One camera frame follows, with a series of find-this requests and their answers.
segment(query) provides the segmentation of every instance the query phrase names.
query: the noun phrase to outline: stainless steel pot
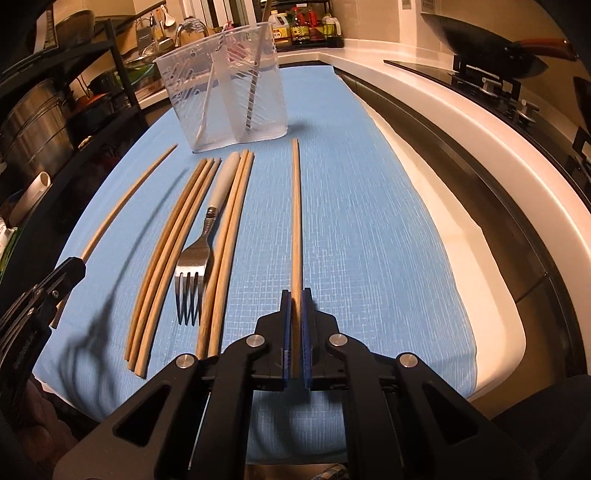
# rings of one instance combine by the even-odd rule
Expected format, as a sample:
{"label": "stainless steel pot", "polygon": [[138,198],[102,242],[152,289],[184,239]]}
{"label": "stainless steel pot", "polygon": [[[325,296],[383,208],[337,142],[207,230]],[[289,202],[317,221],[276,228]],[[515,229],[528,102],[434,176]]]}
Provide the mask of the stainless steel pot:
{"label": "stainless steel pot", "polygon": [[74,147],[65,128],[61,129],[41,147],[26,164],[18,166],[27,182],[33,181],[42,171],[53,178],[71,159]]}
{"label": "stainless steel pot", "polygon": [[58,100],[39,116],[27,122],[15,137],[4,158],[30,181],[43,170],[50,176],[56,174],[70,159],[72,152],[66,119]]}
{"label": "stainless steel pot", "polygon": [[0,126],[0,153],[5,155],[24,125],[43,108],[48,108],[57,93],[51,80],[43,80],[35,85],[19,100]]}

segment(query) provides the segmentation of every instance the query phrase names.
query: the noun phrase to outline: fork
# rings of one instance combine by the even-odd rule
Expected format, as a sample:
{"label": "fork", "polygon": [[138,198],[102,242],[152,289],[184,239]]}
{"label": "fork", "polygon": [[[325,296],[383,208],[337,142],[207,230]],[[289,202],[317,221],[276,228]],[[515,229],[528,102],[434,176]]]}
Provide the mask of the fork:
{"label": "fork", "polygon": [[[174,270],[174,292],[177,302],[178,324],[195,325],[195,318],[199,318],[201,313],[201,302],[203,290],[205,288],[205,275],[208,273],[210,263],[211,247],[209,245],[209,235],[216,223],[222,206],[226,201],[230,186],[236,175],[240,154],[233,152],[222,163],[222,168],[213,186],[211,200],[207,207],[205,220],[203,221],[203,230],[199,238],[189,245],[180,254],[177,260],[177,266]],[[197,313],[195,311],[195,291],[197,291]],[[190,299],[190,308],[187,312],[187,304]]]}

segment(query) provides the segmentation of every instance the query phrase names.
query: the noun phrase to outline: wooden chopstick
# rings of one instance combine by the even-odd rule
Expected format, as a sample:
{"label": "wooden chopstick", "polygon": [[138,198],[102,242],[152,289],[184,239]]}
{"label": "wooden chopstick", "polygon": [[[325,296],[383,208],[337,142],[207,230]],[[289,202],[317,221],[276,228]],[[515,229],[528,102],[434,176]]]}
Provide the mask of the wooden chopstick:
{"label": "wooden chopstick", "polygon": [[[301,295],[303,290],[302,234],[301,234],[301,170],[300,144],[297,138],[291,141],[293,151],[293,219],[291,240],[291,298],[294,308],[291,313],[291,351],[292,358],[300,356]],[[291,363],[291,375],[300,372],[298,362]]]}
{"label": "wooden chopstick", "polygon": [[197,198],[191,204],[189,213],[187,214],[185,221],[183,223],[183,227],[174,243],[174,248],[171,254],[168,256],[166,269],[164,270],[164,274],[162,275],[162,279],[160,280],[160,285],[158,286],[158,291],[156,292],[156,297],[154,298],[154,302],[150,310],[148,324],[146,325],[144,336],[142,338],[141,349],[139,350],[138,361],[134,370],[135,374],[139,377],[145,378],[146,376],[148,368],[148,358],[150,357],[150,349],[152,348],[152,343],[154,341],[154,336],[156,334],[156,327],[158,326],[160,311],[162,309],[164,299],[168,292],[170,280],[172,279],[172,276],[174,274],[174,269],[177,264],[178,256],[181,254],[181,251],[183,250],[184,244],[187,241],[187,236],[189,235],[189,230],[193,226],[195,216],[197,215],[197,212],[199,211],[199,208],[203,203],[203,199],[205,198],[205,195],[209,190],[209,186],[212,184],[213,177],[216,174],[219,164],[220,161],[216,160],[209,169],[207,177],[199,190],[199,195],[197,195]]}
{"label": "wooden chopstick", "polygon": [[[123,210],[123,207],[129,201],[129,199],[134,195],[135,192],[138,191],[138,189],[143,185],[143,183],[146,181],[146,179],[150,175],[152,175],[152,172],[154,170],[156,170],[156,168],[164,161],[164,159],[166,157],[168,157],[172,153],[172,151],[177,147],[178,147],[178,144],[175,143],[166,152],[164,152],[154,163],[152,163],[148,167],[148,169],[144,173],[142,173],[142,176],[135,181],[135,183],[125,193],[125,195],[123,195],[121,197],[121,199],[119,200],[117,205],[115,205],[115,207],[113,207],[113,209],[107,215],[107,217],[105,218],[103,223],[101,223],[100,227],[95,232],[94,236],[92,237],[92,239],[90,239],[90,242],[88,243],[88,245],[86,246],[86,248],[82,252],[82,255],[80,256],[80,258],[84,261],[84,263],[88,262],[88,259],[92,255],[92,252],[95,250],[96,246],[99,244],[100,239],[103,237],[103,235],[105,234],[107,229],[111,226],[111,224],[113,223],[113,220],[115,220],[115,217],[117,215],[119,215],[121,210]],[[58,323],[60,323],[61,314],[64,311],[64,307],[66,306],[66,302],[68,301],[69,297],[70,297],[70,295],[68,294],[57,306],[56,315],[53,317],[53,320],[50,323],[51,327],[57,328]]]}
{"label": "wooden chopstick", "polygon": [[195,203],[197,195],[201,190],[203,183],[207,177],[209,170],[213,165],[213,160],[209,159],[206,161],[206,165],[204,169],[201,171],[197,180],[191,187],[191,191],[187,200],[184,202],[183,207],[181,208],[180,214],[174,221],[174,225],[170,234],[166,236],[166,240],[164,243],[164,248],[160,256],[156,259],[156,267],[154,269],[154,274],[150,278],[150,284],[148,286],[148,290],[146,292],[146,296],[144,298],[138,323],[135,327],[134,338],[131,345],[131,352],[129,353],[129,364],[128,368],[130,370],[135,369],[136,361],[138,359],[139,350],[142,343],[142,338],[144,337],[145,328],[148,322],[148,316],[150,315],[150,311],[152,309],[152,303],[156,297],[156,292],[159,288],[159,285],[163,281],[163,275],[167,268],[168,261],[172,255],[174,246],[176,244],[176,240],[178,239],[179,235],[181,234],[182,228],[184,226],[185,220],[189,215],[189,211],[191,210],[192,205]]}
{"label": "wooden chopstick", "polygon": [[203,359],[207,357],[207,346],[209,344],[209,334],[212,326],[213,301],[216,295],[217,278],[220,273],[220,266],[222,265],[222,255],[224,246],[226,244],[226,236],[228,228],[230,227],[230,218],[232,217],[232,209],[236,200],[238,186],[248,157],[248,150],[243,150],[240,155],[240,163],[236,170],[236,176],[232,182],[232,188],[224,207],[224,212],[220,220],[219,228],[216,233],[216,242],[213,246],[213,265],[212,270],[207,278],[207,285],[202,299],[201,313],[199,315],[199,336],[197,337],[197,358]]}
{"label": "wooden chopstick", "polygon": [[125,353],[124,358],[129,360],[129,356],[131,355],[131,347],[134,342],[134,335],[135,330],[138,325],[139,315],[142,311],[142,305],[144,304],[144,300],[146,298],[146,294],[148,293],[148,287],[150,286],[150,281],[154,276],[154,270],[156,269],[156,263],[162,257],[162,250],[164,249],[164,245],[166,244],[166,240],[170,236],[170,232],[173,229],[174,223],[176,222],[183,205],[187,202],[187,198],[191,189],[195,185],[195,182],[199,178],[199,175],[205,168],[207,164],[207,160],[204,158],[197,164],[195,170],[193,170],[193,174],[189,177],[187,184],[185,185],[183,191],[181,192],[180,197],[177,200],[177,203],[174,205],[173,211],[170,213],[168,217],[168,221],[166,225],[164,225],[164,229],[162,230],[162,234],[160,235],[160,239],[154,248],[154,252],[152,253],[152,257],[150,259],[150,263],[148,264],[148,268],[144,274],[144,279],[142,281],[141,287],[139,288],[138,296],[135,301],[134,312],[131,316],[131,323],[129,325],[129,333],[127,335],[127,343],[125,345]]}
{"label": "wooden chopstick", "polygon": [[228,285],[230,282],[230,272],[232,271],[234,249],[238,237],[238,225],[240,224],[242,206],[244,205],[246,187],[251,175],[253,159],[254,153],[249,152],[246,158],[246,164],[241,173],[236,201],[232,208],[232,216],[230,217],[228,235],[223,249],[220,273],[217,279],[216,296],[213,301],[212,331],[209,337],[209,347],[207,349],[208,356],[217,355],[219,353],[220,343],[222,341],[223,317],[226,311],[226,299],[228,297]]}

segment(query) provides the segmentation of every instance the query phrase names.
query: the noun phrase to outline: stovetop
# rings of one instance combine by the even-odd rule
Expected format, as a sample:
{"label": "stovetop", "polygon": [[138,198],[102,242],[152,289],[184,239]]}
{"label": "stovetop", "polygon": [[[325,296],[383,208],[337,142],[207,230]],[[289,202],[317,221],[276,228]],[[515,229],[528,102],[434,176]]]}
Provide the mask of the stovetop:
{"label": "stovetop", "polygon": [[579,128],[576,149],[556,127],[544,119],[537,105],[519,98],[521,84],[512,79],[499,79],[473,69],[454,59],[454,70],[439,69],[403,61],[384,60],[409,72],[433,80],[477,103],[510,125],[527,139],[562,174],[591,212],[591,163],[582,156],[582,140],[591,137]]}

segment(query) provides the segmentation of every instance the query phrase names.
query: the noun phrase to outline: red wok handle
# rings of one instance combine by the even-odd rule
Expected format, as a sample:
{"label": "red wok handle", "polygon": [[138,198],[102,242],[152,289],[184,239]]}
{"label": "red wok handle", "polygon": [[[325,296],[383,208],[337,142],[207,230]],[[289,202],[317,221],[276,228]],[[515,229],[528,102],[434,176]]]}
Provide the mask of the red wok handle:
{"label": "red wok handle", "polygon": [[575,61],[579,58],[574,50],[573,44],[563,38],[529,38],[527,40],[519,40],[509,45],[508,50],[570,61]]}

